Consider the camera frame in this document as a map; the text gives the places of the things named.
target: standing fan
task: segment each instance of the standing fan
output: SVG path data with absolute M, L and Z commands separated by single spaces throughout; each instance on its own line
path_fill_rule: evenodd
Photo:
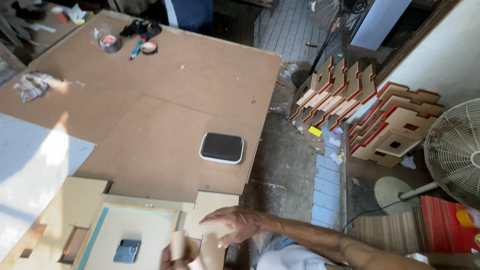
M 417 195 L 441 187 L 460 203 L 480 209 L 480 98 L 457 105 L 431 126 L 424 143 L 425 162 L 435 182 L 412 190 L 395 177 L 375 183 L 375 198 L 388 214 L 420 204 Z
M 325 51 L 333 32 L 338 28 L 340 19 L 344 17 L 344 14 L 360 14 L 367 7 L 367 0 L 311 0 L 309 2 L 309 14 L 313 20 L 314 25 L 328 29 L 329 32 L 325 41 L 318 51 L 317 57 L 313 61 L 310 70 L 297 70 L 292 74 L 292 82 L 297 88 L 299 88 L 315 71 L 315 67 L 318 64 L 322 54 Z

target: brown hardboard table top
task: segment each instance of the brown hardboard table top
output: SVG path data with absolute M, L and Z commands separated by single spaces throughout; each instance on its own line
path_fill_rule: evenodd
M 67 133 L 98 144 L 75 175 L 112 180 L 110 193 L 189 202 L 198 190 L 241 194 L 281 57 L 167 26 L 150 40 L 158 54 L 129 61 L 138 36 L 103 52 L 93 30 L 119 33 L 131 19 L 102 11 L 74 30 L 26 70 L 70 81 L 68 91 L 22 103 L 20 74 L 0 88 L 0 112 L 47 128 L 67 112 Z M 201 159 L 207 132 L 241 136 L 241 163 Z

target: white board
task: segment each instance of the white board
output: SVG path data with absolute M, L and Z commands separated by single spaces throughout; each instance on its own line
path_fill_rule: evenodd
M 61 119 L 51 130 L 0 113 L 0 261 L 95 147 Z

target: fan grille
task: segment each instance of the fan grille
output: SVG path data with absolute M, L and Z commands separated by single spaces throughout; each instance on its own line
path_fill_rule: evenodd
M 340 14 L 340 1 L 310 0 L 308 10 L 314 25 L 329 29 L 331 22 L 335 21 Z
M 432 125 L 425 161 L 450 196 L 480 209 L 480 98 L 453 107 Z

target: tiled floor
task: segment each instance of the tiled floor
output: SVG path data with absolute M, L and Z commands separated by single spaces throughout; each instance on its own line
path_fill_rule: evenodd
M 278 52 L 282 62 L 308 61 L 313 62 L 320 48 L 305 45 L 307 41 L 322 45 L 327 31 L 315 26 L 310 18 L 308 0 L 279 0 L 272 12 L 264 9 L 260 20 L 260 48 Z M 326 56 L 333 55 L 338 62 L 341 57 L 341 37 L 327 46 L 319 64 Z
M 338 154 L 340 150 L 328 141 L 329 137 L 338 140 L 340 136 L 329 132 L 326 127 L 326 123 L 321 126 L 325 154 L 317 154 L 311 223 L 338 229 L 336 224 L 338 224 L 337 218 L 340 213 L 340 166 L 330 157 L 330 154 Z

